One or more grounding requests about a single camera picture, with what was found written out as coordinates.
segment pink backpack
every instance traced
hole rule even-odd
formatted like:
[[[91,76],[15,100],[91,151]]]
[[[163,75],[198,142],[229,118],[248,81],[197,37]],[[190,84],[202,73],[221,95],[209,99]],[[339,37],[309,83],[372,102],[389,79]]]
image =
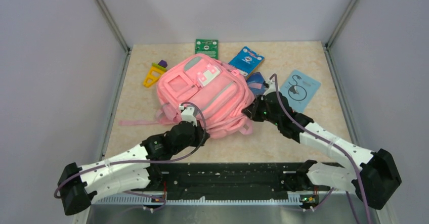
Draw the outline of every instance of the pink backpack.
[[[218,139],[236,131],[252,133],[252,124],[241,110],[249,106],[253,93],[234,67],[204,54],[196,54],[168,70],[156,84],[161,109],[160,124],[182,121],[179,104],[189,101],[202,111],[211,138]],[[144,124],[123,120],[119,124]]]

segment beige tabletop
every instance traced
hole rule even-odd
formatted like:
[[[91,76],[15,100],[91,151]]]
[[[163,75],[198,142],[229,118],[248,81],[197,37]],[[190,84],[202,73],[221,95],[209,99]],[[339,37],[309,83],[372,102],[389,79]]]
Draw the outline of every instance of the beige tabletop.
[[[221,42],[219,59],[229,62],[244,46],[265,56],[265,61],[257,68],[265,79],[277,73],[281,85],[297,69],[321,82],[304,113],[328,131],[350,141],[321,42]],[[156,86],[142,86],[150,65],[165,60],[171,68],[193,54],[193,43],[134,45],[106,157],[171,129],[171,125],[119,126],[118,122],[122,119],[153,119],[160,107]],[[173,158],[183,156],[192,149],[185,149]],[[209,139],[204,147],[182,162],[303,162],[307,159],[331,161],[323,154],[285,138],[276,126],[268,122],[255,122],[252,135],[244,136],[237,132],[222,139]]]

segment gray reflective stripe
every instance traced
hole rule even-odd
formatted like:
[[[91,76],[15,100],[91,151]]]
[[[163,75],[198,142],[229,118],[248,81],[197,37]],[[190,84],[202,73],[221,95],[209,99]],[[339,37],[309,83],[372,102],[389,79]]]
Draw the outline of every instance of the gray reflective stripe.
[[[222,89],[222,91],[220,91],[218,94],[216,94],[216,96],[214,98],[212,98],[210,100],[210,102],[203,108],[201,109],[201,111],[206,110],[221,94],[223,94],[225,92],[226,89],[228,89],[231,85],[233,84],[233,82],[230,82],[224,89]]]
[[[191,69],[193,66],[195,66],[202,58],[200,56],[195,57],[190,62],[186,63],[184,70],[187,71]]]

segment black and white robotic arm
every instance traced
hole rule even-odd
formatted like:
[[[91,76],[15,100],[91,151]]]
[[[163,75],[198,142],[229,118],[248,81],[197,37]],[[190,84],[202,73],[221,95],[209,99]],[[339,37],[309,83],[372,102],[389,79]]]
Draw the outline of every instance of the black and white robotic arm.
[[[344,152],[333,147],[335,144],[347,152],[356,164],[368,206],[382,209],[402,182],[391,154],[383,149],[373,152],[337,137],[308,116],[293,112],[287,99],[280,94],[284,109],[300,125],[297,126],[284,113],[274,82],[269,81],[265,86],[268,89],[264,95],[257,96],[243,113],[253,121],[275,124],[285,137],[312,147],[341,165],[332,166],[308,160],[296,171],[293,180],[296,183],[285,185],[329,186],[354,192],[362,200],[356,169]],[[189,146],[195,147],[195,152],[209,138],[196,119],[197,110],[191,106],[179,107],[183,121],[170,131],[150,136],[126,152],[96,163],[79,167],[76,163],[67,165],[58,181],[57,192],[60,196],[55,193],[56,198],[62,200],[65,214],[79,213],[98,200],[116,193],[158,188],[162,181],[158,164],[171,162],[169,160],[173,155]],[[321,138],[328,139],[329,144]]]

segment purple object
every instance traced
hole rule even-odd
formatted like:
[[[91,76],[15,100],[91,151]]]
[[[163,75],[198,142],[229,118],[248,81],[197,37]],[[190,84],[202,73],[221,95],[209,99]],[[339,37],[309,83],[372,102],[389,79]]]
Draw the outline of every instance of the purple object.
[[[158,66],[162,66],[162,67],[164,67],[164,68],[167,68],[167,61],[165,61],[165,60],[161,60],[161,61],[158,63]]]

